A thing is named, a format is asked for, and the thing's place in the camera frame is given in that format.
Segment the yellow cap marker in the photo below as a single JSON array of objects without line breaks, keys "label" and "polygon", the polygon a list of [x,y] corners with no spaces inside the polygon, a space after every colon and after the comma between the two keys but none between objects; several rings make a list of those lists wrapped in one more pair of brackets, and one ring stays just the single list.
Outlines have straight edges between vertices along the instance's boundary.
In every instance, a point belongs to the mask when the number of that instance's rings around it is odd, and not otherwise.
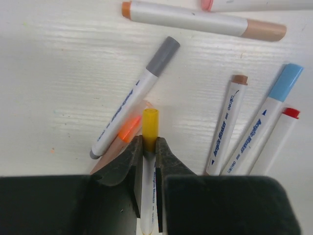
[{"label": "yellow cap marker", "polygon": [[149,108],[143,111],[142,141],[143,169],[140,228],[144,235],[152,234],[156,213],[156,141],[159,130],[159,111]]}]

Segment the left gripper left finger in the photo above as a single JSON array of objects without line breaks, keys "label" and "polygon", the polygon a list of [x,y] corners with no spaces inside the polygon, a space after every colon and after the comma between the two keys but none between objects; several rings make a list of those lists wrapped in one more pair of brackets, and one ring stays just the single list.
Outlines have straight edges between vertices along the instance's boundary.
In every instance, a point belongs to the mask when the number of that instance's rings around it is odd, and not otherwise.
[{"label": "left gripper left finger", "polygon": [[134,235],[142,138],[92,175],[1,177],[3,235]]}]

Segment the red cap marker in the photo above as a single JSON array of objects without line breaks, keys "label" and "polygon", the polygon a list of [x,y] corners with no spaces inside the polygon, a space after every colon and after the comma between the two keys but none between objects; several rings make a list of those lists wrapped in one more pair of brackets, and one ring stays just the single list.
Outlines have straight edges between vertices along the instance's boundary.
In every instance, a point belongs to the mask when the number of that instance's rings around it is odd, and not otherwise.
[{"label": "red cap marker", "polygon": [[295,108],[287,107],[283,110],[264,148],[252,167],[250,175],[265,176],[268,174],[299,120],[299,115],[300,111]]}]

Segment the light blue cap marker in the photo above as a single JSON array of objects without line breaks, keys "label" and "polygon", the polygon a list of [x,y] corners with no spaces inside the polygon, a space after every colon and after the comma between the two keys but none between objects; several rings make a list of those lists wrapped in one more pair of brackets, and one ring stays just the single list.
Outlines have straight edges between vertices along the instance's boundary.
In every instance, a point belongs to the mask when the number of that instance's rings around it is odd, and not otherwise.
[{"label": "light blue cap marker", "polygon": [[225,164],[221,172],[222,176],[243,175],[246,173],[247,163],[253,159],[259,141],[276,115],[282,110],[284,101],[303,70],[302,66],[293,63],[286,64],[283,67],[257,115]]}]

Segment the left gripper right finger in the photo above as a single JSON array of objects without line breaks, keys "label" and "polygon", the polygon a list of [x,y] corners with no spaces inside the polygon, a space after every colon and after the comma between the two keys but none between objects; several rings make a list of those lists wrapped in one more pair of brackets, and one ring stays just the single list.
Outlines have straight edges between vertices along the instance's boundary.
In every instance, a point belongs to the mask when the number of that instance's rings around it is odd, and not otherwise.
[{"label": "left gripper right finger", "polygon": [[156,141],[158,229],[165,235],[299,235],[285,189],[267,176],[199,176]]}]

